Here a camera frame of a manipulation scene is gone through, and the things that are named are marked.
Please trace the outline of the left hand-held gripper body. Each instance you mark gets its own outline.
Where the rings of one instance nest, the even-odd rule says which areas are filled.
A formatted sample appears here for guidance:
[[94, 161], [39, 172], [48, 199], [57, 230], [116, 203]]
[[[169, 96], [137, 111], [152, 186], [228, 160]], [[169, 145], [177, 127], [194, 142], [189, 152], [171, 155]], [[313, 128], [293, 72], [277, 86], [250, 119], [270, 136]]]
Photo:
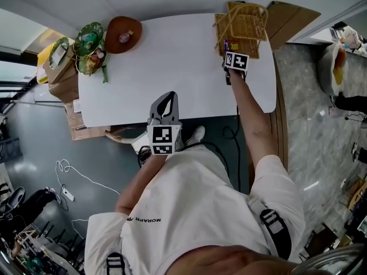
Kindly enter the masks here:
[[179, 121], [169, 122], [150, 118], [147, 125], [147, 136], [153, 155], [172, 155], [176, 151], [182, 124]]

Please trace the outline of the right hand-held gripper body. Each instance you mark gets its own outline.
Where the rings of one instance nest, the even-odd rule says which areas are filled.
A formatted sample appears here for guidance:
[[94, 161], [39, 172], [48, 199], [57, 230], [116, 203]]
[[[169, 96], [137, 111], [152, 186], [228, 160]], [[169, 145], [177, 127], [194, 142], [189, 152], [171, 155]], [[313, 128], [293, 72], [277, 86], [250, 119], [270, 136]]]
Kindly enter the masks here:
[[248, 55], [231, 51], [225, 51], [222, 68], [225, 72], [226, 84], [227, 85], [231, 84], [230, 82], [231, 75], [229, 73], [230, 69], [233, 69], [238, 73], [240, 73], [241, 78], [245, 81], [247, 76], [248, 63], [249, 63]]

